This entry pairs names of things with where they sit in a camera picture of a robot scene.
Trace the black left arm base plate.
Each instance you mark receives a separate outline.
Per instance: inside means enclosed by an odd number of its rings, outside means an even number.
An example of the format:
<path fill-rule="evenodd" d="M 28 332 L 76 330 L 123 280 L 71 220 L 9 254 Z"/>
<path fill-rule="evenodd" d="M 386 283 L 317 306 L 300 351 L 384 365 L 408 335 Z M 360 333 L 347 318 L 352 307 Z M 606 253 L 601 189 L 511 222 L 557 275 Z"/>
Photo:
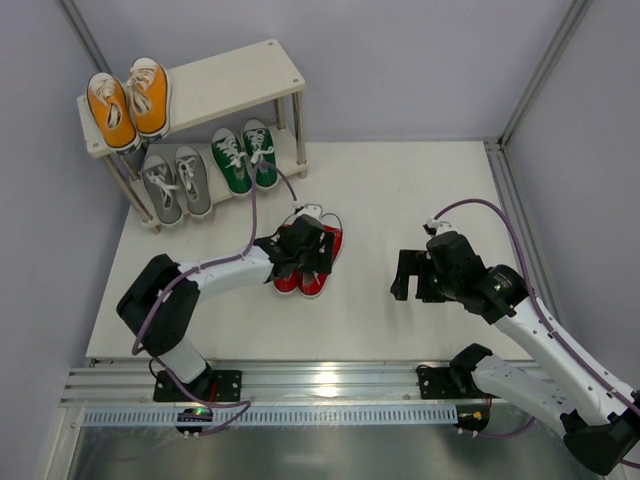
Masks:
<path fill-rule="evenodd" d="M 205 370 L 183 387 L 195 398 L 206 402 L 238 402 L 241 395 L 240 370 Z M 166 370 L 157 373 L 153 401 L 158 403 L 187 402 L 187 396 Z"/>

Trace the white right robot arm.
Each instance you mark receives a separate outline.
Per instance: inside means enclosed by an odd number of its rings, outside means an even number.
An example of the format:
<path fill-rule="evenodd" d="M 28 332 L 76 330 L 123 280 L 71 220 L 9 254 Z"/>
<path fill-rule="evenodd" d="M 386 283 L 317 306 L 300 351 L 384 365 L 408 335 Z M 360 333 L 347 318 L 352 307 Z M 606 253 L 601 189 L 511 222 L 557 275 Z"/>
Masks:
<path fill-rule="evenodd" d="M 428 383 L 447 394 L 502 398 L 558 434 L 585 468 L 606 476 L 639 442 L 639 393 L 606 371 L 530 296 L 506 265 L 487 267 L 456 231 L 433 236 L 423 250 L 402 250 L 390 292 L 424 303 L 456 302 L 515 341 L 551 378 L 543 382 L 477 343 L 460 351 Z"/>

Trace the orange canvas sneaker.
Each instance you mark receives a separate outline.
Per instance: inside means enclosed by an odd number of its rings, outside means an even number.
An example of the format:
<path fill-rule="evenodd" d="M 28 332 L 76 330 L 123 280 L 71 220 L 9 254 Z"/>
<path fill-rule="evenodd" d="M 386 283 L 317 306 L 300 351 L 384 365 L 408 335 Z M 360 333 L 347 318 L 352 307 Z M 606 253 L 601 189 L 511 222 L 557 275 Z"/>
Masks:
<path fill-rule="evenodd" d="M 128 154 L 139 148 L 141 140 L 119 80 L 104 72 L 94 74 L 88 82 L 86 98 L 91 116 L 111 151 Z"/>
<path fill-rule="evenodd" d="M 146 140 L 165 137 L 170 130 L 171 83 L 165 68 L 149 57 L 136 59 L 126 82 L 133 120 Z"/>

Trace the green canvas sneaker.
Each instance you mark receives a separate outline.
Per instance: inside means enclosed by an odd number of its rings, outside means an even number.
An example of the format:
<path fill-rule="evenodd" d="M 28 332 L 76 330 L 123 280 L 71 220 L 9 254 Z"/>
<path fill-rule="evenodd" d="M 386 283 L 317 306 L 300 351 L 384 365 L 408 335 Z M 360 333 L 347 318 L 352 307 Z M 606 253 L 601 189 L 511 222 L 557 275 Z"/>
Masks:
<path fill-rule="evenodd" d="M 211 140 L 211 150 L 231 194 L 247 194 L 252 188 L 252 181 L 245 162 L 247 153 L 237 135 L 228 128 L 217 129 Z"/>
<path fill-rule="evenodd" d="M 271 165 L 276 165 L 271 131 L 260 120 L 249 119 L 243 127 L 242 138 L 251 165 L 257 171 L 257 185 L 261 189 L 271 189 L 278 181 L 277 172 L 271 168 Z"/>

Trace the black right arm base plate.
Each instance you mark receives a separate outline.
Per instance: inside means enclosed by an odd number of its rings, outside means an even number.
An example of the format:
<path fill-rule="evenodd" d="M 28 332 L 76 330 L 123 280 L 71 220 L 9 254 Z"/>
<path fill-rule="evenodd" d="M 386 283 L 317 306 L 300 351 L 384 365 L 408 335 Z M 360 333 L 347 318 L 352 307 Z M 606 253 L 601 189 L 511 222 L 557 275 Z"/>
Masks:
<path fill-rule="evenodd" d="M 419 365 L 415 372 L 422 400 L 453 400 L 464 396 L 450 367 Z"/>

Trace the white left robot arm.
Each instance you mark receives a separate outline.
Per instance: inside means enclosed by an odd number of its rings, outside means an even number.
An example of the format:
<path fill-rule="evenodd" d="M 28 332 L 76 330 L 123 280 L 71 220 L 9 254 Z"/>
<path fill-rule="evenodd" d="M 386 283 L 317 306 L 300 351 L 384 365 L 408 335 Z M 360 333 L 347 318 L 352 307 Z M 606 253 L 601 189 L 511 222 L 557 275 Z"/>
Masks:
<path fill-rule="evenodd" d="M 330 274 L 337 232 L 308 215 L 296 215 L 275 233 L 253 239 L 228 257 L 179 263 L 153 257 L 116 306 L 135 335 L 133 353 L 146 352 L 168 377 L 161 394 L 177 390 L 184 399 L 212 401 L 216 372 L 187 338 L 197 305 L 241 287 L 283 280 L 293 273 Z"/>

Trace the red canvas sneaker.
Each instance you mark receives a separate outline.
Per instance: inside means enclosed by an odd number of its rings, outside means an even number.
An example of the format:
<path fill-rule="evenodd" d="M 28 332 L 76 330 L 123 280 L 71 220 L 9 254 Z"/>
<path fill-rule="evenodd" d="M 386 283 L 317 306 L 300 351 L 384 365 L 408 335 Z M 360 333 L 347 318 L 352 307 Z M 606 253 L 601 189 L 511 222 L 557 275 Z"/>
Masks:
<path fill-rule="evenodd" d="M 340 217 L 332 212 L 322 214 L 320 221 L 325 231 L 333 234 L 331 264 L 334 265 L 342 250 L 344 227 Z M 298 289 L 306 298 L 316 298 L 323 292 L 328 278 L 328 273 L 302 273 L 298 280 Z"/>
<path fill-rule="evenodd" d="M 295 219 L 296 219 L 295 214 L 289 215 L 285 219 L 283 223 L 283 227 L 291 226 L 294 223 Z M 293 293 L 296 290 L 298 286 L 298 281 L 299 281 L 299 272 L 297 270 L 293 270 L 286 277 L 284 276 L 276 277 L 273 281 L 273 285 L 277 292 L 279 292 L 282 295 L 288 295 Z"/>

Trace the grey canvas sneaker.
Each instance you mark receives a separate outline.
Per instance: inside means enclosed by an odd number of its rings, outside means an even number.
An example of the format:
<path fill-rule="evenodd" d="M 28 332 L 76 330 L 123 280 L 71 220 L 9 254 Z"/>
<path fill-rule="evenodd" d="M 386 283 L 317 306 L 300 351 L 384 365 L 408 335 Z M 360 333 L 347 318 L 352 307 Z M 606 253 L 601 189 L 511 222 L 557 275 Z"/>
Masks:
<path fill-rule="evenodd" d="M 189 214 L 194 218 L 206 217 L 212 209 L 209 176 L 202 156 L 190 146 L 179 146 L 174 164 L 185 194 Z"/>
<path fill-rule="evenodd" d="M 178 185 L 168 162 L 160 155 L 147 156 L 142 165 L 144 189 L 163 226 L 177 224 L 183 216 L 178 203 Z"/>

